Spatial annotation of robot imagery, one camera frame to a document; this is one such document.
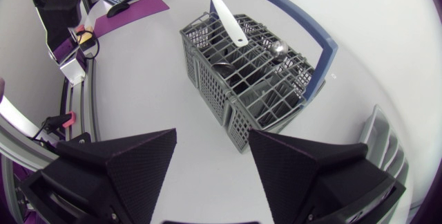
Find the dishwasher cutlery basket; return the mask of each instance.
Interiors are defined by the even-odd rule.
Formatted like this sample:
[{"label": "dishwasher cutlery basket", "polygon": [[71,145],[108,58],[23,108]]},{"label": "dishwasher cutlery basket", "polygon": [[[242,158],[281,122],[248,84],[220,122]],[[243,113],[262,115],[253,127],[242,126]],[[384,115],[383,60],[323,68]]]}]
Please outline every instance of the dishwasher cutlery basket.
[{"label": "dishwasher cutlery basket", "polygon": [[[295,19],[320,44],[323,52],[313,68],[289,48],[275,62],[270,45],[279,38],[246,15],[235,15],[249,44],[237,47],[211,7],[180,31],[187,75],[239,151],[248,143],[249,129],[279,132],[316,95],[338,49],[333,39],[307,13],[288,0],[268,0]],[[228,63],[222,75],[213,64]]]}]

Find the cable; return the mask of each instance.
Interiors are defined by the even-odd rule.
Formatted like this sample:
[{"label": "cable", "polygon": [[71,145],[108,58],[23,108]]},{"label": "cable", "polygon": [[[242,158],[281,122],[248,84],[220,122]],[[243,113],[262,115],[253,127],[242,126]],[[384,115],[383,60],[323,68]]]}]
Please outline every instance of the cable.
[{"label": "cable", "polygon": [[44,126],[46,125],[48,119],[46,119],[43,124],[41,125],[41,128],[39,129],[39,131],[32,137],[30,138],[32,141],[36,140],[37,136],[41,133],[41,131],[43,131]]},{"label": "cable", "polygon": [[21,170],[23,170],[23,172],[26,174],[26,176],[29,176],[29,173],[26,171],[25,167],[20,166]]},{"label": "cable", "polygon": [[39,145],[42,146],[42,147],[45,147],[45,146],[46,146],[45,148],[47,148],[47,150],[49,150],[49,151],[51,151],[51,152],[57,154],[57,148],[55,148],[55,146],[52,145],[49,141],[42,140],[42,139],[35,139],[35,140],[33,140],[33,139],[30,138],[30,137],[27,137],[27,138],[29,138],[29,139],[32,140],[32,141],[38,142]]},{"label": "cable", "polygon": [[91,35],[92,35],[92,38],[94,39],[95,43],[97,44],[97,52],[95,53],[95,55],[94,55],[93,57],[84,57],[84,58],[86,58],[86,59],[95,59],[95,58],[97,57],[97,55],[98,55],[98,52],[99,52],[99,41],[98,41],[98,38],[97,38],[97,36],[95,36],[95,33],[93,33],[92,31],[89,31],[89,30],[81,30],[81,31],[79,31],[79,32],[77,33],[77,36],[80,36],[80,40],[78,40],[78,44],[81,42],[81,38],[83,37],[82,35],[83,35],[84,33],[89,33],[89,34],[91,34]]},{"label": "cable", "polygon": [[30,213],[31,213],[31,212],[28,212],[28,213],[26,214],[25,218],[23,219],[23,223],[25,223],[25,222],[28,220],[28,218],[29,218],[29,216],[30,216]]}]

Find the white tabletop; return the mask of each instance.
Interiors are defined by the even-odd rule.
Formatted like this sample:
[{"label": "white tabletop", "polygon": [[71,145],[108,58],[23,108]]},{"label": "white tabletop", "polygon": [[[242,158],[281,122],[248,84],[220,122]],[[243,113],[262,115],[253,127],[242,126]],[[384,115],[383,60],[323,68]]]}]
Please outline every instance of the white tabletop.
[{"label": "white tabletop", "polygon": [[[210,0],[163,1],[169,10],[99,38],[95,76],[101,139],[177,129],[177,146],[151,223],[273,223],[250,149],[238,153],[186,74],[179,30],[209,11]],[[225,1],[234,14],[245,13],[266,24],[316,64],[318,46],[283,12],[263,0]],[[99,1],[86,25],[93,25],[110,7]],[[356,143],[375,104],[380,104],[393,126],[401,128],[400,116],[377,81],[336,42],[339,50],[325,87],[281,134]],[[410,192],[401,199],[395,223],[405,222]]]}]

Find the basket handle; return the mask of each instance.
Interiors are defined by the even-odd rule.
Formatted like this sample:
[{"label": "basket handle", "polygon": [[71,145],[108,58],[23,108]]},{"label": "basket handle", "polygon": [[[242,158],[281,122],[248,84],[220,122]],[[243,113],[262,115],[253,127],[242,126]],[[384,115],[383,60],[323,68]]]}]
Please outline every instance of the basket handle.
[{"label": "basket handle", "polygon": [[[310,82],[304,92],[304,97],[307,102],[310,102],[316,92],[323,83],[325,75],[333,62],[334,55],[338,50],[338,44],[330,37],[327,31],[324,30],[321,25],[318,24],[310,15],[308,15],[304,10],[299,8],[296,4],[292,3],[290,0],[267,0],[278,6],[281,10],[286,12],[290,17],[295,19],[323,48],[320,54],[318,64],[316,65],[315,71],[311,76]],[[210,11],[214,12],[215,8],[211,3]]]}]

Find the textured black surface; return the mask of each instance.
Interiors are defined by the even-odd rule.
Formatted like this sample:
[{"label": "textured black surface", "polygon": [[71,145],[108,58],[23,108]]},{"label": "textured black surface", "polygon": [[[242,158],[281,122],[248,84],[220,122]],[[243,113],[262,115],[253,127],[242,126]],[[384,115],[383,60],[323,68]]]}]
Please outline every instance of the textured black surface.
[{"label": "textured black surface", "polygon": [[292,224],[318,171],[305,153],[251,130],[249,142],[275,224]]},{"label": "textured black surface", "polygon": [[275,224],[296,220],[320,171],[364,159],[367,153],[364,144],[323,144],[257,130],[250,131],[249,142]]},{"label": "textured black surface", "polygon": [[392,207],[399,201],[405,190],[406,188],[402,184],[400,184],[400,182],[396,181],[394,183],[393,190],[391,194],[387,197],[387,199],[384,200],[381,204],[379,204],[375,209],[373,209],[367,216],[362,218],[358,222],[358,224],[377,223],[379,221],[379,217],[386,215],[386,213],[388,213],[392,209]]},{"label": "textured black surface", "polygon": [[353,203],[386,179],[387,174],[384,171],[365,159],[318,177],[323,187],[329,189],[327,195],[334,199],[337,207]]},{"label": "textured black surface", "polygon": [[60,143],[61,157],[105,171],[134,223],[150,223],[176,145],[175,129],[90,144]]},{"label": "textured black surface", "polygon": [[134,223],[151,222],[175,144],[174,130],[109,161],[109,176]]},{"label": "textured black surface", "polygon": [[[176,221],[164,221],[163,224],[197,224],[197,223],[181,223]],[[233,223],[233,224],[259,224],[259,222],[248,222],[248,223]]]}]

